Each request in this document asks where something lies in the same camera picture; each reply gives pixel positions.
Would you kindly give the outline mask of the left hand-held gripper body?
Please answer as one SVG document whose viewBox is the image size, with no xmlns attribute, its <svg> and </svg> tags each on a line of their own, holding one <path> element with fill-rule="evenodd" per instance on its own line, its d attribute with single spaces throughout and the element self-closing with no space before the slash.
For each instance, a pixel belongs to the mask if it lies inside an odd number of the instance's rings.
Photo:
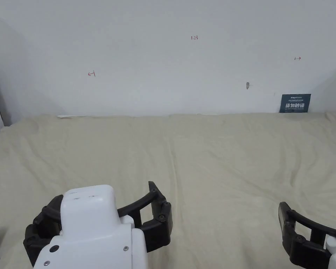
<svg viewBox="0 0 336 269">
<path fill-rule="evenodd" d="M 110 185 L 63 194 L 62 230 L 40 252 L 35 269 L 147 269 L 144 234 L 119 217 Z"/>
</svg>

